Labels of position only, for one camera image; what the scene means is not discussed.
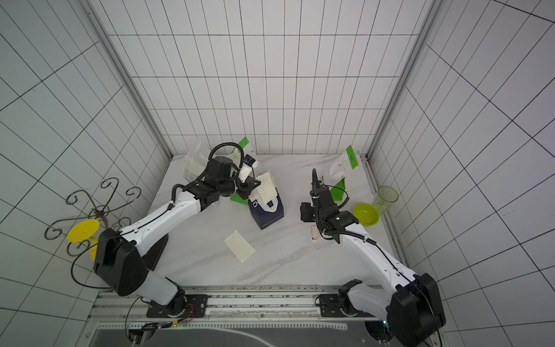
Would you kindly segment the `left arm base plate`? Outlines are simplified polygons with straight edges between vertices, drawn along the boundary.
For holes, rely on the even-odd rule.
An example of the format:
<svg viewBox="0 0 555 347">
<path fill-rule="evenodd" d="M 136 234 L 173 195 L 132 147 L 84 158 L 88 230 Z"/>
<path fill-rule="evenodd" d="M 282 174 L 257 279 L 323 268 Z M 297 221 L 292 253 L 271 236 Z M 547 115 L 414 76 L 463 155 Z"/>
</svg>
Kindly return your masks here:
<svg viewBox="0 0 555 347">
<path fill-rule="evenodd" d="M 173 304 L 163 306 L 150 302 L 146 317 L 172 319 L 203 318 L 208 307 L 208 299 L 209 296 L 204 294 L 186 294 L 176 306 Z"/>
</svg>

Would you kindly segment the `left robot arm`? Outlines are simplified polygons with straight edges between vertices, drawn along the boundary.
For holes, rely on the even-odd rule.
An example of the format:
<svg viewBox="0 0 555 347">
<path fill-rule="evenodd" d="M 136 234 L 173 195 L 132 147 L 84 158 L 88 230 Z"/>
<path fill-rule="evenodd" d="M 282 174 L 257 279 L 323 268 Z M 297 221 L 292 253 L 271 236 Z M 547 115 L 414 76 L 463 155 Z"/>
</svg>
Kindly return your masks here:
<svg viewBox="0 0 555 347">
<path fill-rule="evenodd" d="M 170 309 L 174 316 L 186 308 L 184 290 L 149 270 L 143 256 L 179 224 L 220 198 L 237 194 L 245 200 L 260 186 L 252 173 L 257 160 L 245 154 L 240 144 L 227 145 L 238 150 L 238 163 L 211 151 L 198 178 L 188 184 L 175 184 L 166 205 L 120 231 L 108 228 L 99 236 L 93 270 L 119 296 L 150 299 Z"/>
</svg>

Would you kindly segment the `navy blue beige bag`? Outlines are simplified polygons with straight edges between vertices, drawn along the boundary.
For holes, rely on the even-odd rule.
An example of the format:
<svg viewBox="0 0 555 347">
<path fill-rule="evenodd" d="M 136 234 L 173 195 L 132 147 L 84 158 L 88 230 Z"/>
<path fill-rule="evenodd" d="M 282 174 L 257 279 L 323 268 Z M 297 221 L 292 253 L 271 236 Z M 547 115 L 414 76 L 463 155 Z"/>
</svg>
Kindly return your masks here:
<svg viewBox="0 0 555 347">
<path fill-rule="evenodd" d="M 251 216 L 260 230 L 269 227 L 284 217 L 283 202 L 279 194 L 268 203 L 251 199 L 248 199 L 247 202 Z"/>
</svg>

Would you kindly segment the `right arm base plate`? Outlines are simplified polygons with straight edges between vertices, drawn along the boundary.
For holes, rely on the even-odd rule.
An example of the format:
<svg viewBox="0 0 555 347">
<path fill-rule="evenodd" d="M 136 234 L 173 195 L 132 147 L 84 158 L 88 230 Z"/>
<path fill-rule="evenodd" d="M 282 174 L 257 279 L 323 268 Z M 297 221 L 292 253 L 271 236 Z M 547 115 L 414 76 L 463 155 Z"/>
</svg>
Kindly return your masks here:
<svg viewBox="0 0 555 347">
<path fill-rule="evenodd" d="M 373 318 L 366 312 L 353 308 L 344 309 L 341 306 L 338 294 L 321 294 L 315 299 L 315 304 L 323 318 Z"/>
</svg>

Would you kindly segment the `green white bag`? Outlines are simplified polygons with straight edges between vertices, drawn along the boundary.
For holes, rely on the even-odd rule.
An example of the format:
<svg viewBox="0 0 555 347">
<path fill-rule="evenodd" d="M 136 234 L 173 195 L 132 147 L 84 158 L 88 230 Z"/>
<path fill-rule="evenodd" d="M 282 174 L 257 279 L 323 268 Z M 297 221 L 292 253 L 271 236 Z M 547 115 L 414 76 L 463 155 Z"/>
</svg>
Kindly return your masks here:
<svg viewBox="0 0 555 347">
<path fill-rule="evenodd" d="M 324 182 L 331 186 L 330 192 L 335 202 L 343 200 L 345 195 L 345 178 L 357 167 L 359 167 L 358 156 L 351 146 L 348 146 L 331 164 L 324 176 Z"/>
<path fill-rule="evenodd" d="M 233 146 L 228 157 L 238 167 L 236 170 L 238 179 L 236 181 L 236 192 L 234 195 L 237 195 L 247 203 L 249 196 L 260 185 L 260 182 L 257 181 L 254 176 L 254 171 L 259 165 L 259 161 L 255 158 L 256 153 L 254 147 L 247 136 L 239 141 L 238 146 L 241 150 Z"/>
</svg>

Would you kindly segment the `cream receipt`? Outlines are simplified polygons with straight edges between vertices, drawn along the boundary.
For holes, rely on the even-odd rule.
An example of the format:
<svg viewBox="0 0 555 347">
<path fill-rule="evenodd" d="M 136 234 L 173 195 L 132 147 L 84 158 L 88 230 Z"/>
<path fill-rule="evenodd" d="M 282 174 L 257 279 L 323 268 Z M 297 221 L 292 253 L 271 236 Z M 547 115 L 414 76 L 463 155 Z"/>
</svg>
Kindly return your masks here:
<svg viewBox="0 0 555 347">
<path fill-rule="evenodd" d="M 260 181 L 260 186 L 257 188 L 257 201 L 263 204 L 268 204 L 278 196 L 278 191 L 273 180 L 272 173 L 267 171 L 257 177 Z"/>
<path fill-rule="evenodd" d="M 184 177 L 189 181 L 198 178 L 199 175 L 205 170 L 205 166 L 196 162 L 193 158 L 185 156 L 184 162 Z"/>
<path fill-rule="evenodd" d="M 237 230 L 224 242 L 241 263 L 245 263 L 255 253 L 253 246 Z"/>
</svg>

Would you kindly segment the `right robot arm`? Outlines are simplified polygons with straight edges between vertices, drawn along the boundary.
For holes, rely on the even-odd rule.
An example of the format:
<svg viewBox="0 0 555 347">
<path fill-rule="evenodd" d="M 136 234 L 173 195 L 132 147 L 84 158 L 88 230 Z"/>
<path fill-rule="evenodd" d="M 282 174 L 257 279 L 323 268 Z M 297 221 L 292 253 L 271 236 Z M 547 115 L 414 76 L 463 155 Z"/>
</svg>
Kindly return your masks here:
<svg viewBox="0 0 555 347">
<path fill-rule="evenodd" d="M 418 346 L 446 323 L 437 282 L 427 273 L 418 275 L 383 250 L 351 212 L 332 198 L 330 186 L 312 174 L 311 202 L 300 206 L 301 220 L 314 223 L 320 236 L 357 254 L 377 276 L 381 289 L 353 279 L 338 289 L 333 305 L 344 317 L 368 314 L 403 346 Z"/>
</svg>

